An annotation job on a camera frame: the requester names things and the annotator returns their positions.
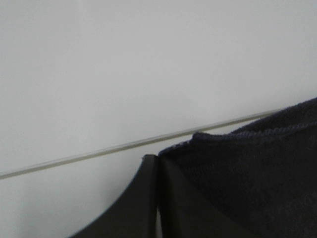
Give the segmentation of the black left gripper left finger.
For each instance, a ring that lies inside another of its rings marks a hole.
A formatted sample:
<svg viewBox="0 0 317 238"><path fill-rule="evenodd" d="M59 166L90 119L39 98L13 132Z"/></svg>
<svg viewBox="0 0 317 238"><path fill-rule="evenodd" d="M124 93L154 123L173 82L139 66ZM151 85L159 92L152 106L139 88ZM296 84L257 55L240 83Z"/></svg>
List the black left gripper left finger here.
<svg viewBox="0 0 317 238"><path fill-rule="evenodd" d="M73 238L153 238L157 218L158 157L145 155L120 197Z"/></svg>

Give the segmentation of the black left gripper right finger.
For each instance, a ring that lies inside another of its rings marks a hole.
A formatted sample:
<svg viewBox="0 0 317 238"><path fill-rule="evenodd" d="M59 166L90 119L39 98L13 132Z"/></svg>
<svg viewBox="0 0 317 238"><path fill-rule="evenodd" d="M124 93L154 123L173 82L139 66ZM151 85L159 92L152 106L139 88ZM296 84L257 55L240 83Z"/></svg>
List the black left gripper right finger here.
<svg viewBox="0 0 317 238"><path fill-rule="evenodd" d="M161 227L164 238L221 238L219 212L170 160L160 160Z"/></svg>

